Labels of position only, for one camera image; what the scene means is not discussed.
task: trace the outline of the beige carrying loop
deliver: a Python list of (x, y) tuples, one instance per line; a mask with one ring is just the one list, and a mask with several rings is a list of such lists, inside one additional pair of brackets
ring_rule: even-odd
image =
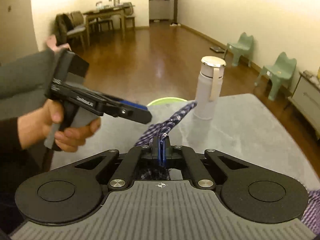
[(212, 87), (211, 87), (211, 95), (209, 101), (214, 101), (218, 98), (218, 80), (219, 80), (219, 68), (213, 68), (213, 78), (212, 78)]

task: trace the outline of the marble tabletop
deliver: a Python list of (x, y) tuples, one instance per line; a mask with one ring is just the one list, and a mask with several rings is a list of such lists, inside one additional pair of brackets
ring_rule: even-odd
[[(185, 102), (149, 107), (152, 123), (163, 122)], [(126, 153), (148, 125), (104, 115), (101, 129), (76, 153), (55, 152), (52, 169), (108, 149)], [(169, 134), (172, 145), (196, 152), (213, 148), (261, 167), (291, 176), (307, 189), (320, 189), (312, 166), (273, 114), (252, 94), (221, 97), (215, 116), (203, 121), (189, 113)]]

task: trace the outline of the yellow object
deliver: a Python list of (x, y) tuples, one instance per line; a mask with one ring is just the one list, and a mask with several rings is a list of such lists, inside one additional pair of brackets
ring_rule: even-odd
[(165, 104), (171, 104), (176, 102), (186, 102), (187, 100), (182, 98), (159, 98), (151, 103), (149, 103), (147, 106), (158, 106), (158, 105), (165, 105)]

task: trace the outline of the white thermos bottle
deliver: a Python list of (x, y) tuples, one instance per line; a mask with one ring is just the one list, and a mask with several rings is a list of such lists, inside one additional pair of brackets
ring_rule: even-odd
[(194, 115), (203, 120), (213, 118), (217, 99), (219, 98), (226, 62), (218, 57), (203, 57), (198, 78), (196, 101), (198, 105)]

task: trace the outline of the black circular cover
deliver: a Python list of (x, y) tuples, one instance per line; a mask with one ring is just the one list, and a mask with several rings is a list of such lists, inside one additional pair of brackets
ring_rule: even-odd
[(232, 212), (259, 223), (301, 218), (308, 204), (308, 193), (302, 184), (261, 168), (230, 172), (220, 195)]
[(40, 223), (77, 220), (101, 201), (102, 190), (90, 171), (83, 169), (50, 171), (23, 182), (16, 191), (19, 210)]

